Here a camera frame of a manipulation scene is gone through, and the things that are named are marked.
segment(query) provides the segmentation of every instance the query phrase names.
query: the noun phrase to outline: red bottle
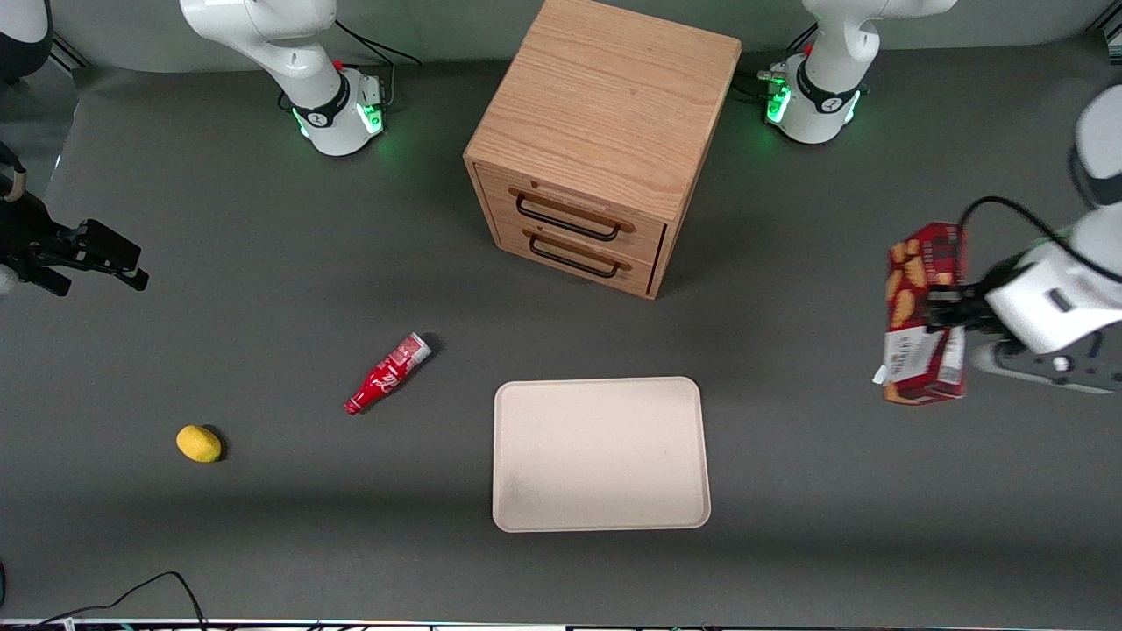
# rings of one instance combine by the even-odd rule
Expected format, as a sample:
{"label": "red bottle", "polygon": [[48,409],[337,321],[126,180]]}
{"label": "red bottle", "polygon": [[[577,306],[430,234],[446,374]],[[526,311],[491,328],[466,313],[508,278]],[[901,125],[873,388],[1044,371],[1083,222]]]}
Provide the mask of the red bottle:
{"label": "red bottle", "polygon": [[405,379],[405,375],[413,372],[417,364],[424,362],[432,349],[416,333],[410,333],[402,344],[385,359],[378,363],[370,371],[370,374],[362,381],[362,387],[350,397],[343,410],[348,414],[357,414],[364,408],[389,394],[397,384]]}

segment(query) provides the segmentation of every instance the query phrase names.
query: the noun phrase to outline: red box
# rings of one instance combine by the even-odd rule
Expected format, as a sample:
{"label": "red box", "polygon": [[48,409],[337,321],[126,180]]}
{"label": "red box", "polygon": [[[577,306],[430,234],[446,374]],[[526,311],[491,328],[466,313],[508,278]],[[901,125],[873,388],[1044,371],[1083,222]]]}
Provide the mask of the red box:
{"label": "red box", "polygon": [[[965,263],[959,266],[958,278],[954,278],[957,239],[957,226],[935,222],[889,249],[885,401],[926,405],[965,394],[966,331],[957,327],[928,332],[923,318],[931,285],[963,282]],[[962,258],[965,257],[964,234]]]}

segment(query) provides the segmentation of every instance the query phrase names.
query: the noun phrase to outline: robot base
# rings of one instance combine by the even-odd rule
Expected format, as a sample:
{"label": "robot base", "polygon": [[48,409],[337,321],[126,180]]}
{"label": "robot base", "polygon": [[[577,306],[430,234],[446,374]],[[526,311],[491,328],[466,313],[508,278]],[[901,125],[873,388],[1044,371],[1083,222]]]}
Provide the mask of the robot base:
{"label": "robot base", "polygon": [[771,66],[770,75],[788,79],[779,84],[779,91],[767,101],[764,120],[779,127],[792,140],[818,145],[831,140],[842,127],[853,119],[854,107],[861,98],[861,92],[857,92],[848,103],[840,103],[837,111],[819,112],[815,102],[790,82],[790,77],[794,76],[794,71],[806,58],[806,55],[793,55],[785,62]]}
{"label": "robot base", "polygon": [[366,76],[352,68],[344,68],[340,74],[350,83],[350,100],[335,116],[331,127],[313,127],[293,111],[304,137],[320,153],[329,156],[353,154],[366,146],[370,138],[381,134],[385,125],[378,77]]}

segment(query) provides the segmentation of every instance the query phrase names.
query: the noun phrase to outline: wooden top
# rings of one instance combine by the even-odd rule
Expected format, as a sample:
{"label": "wooden top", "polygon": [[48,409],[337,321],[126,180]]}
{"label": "wooden top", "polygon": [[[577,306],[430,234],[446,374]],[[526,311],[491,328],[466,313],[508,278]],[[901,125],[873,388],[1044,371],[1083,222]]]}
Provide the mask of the wooden top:
{"label": "wooden top", "polygon": [[465,155],[677,221],[739,54],[732,37],[545,0]]}

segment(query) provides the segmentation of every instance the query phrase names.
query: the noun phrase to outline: white tray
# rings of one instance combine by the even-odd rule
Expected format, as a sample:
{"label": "white tray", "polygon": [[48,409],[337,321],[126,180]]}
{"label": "white tray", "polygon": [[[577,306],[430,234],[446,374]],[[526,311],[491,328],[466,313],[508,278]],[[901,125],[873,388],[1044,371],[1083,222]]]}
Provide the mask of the white tray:
{"label": "white tray", "polygon": [[495,394],[491,491],[491,518],[507,532],[702,525],[709,475],[697,384],[504,384]]}

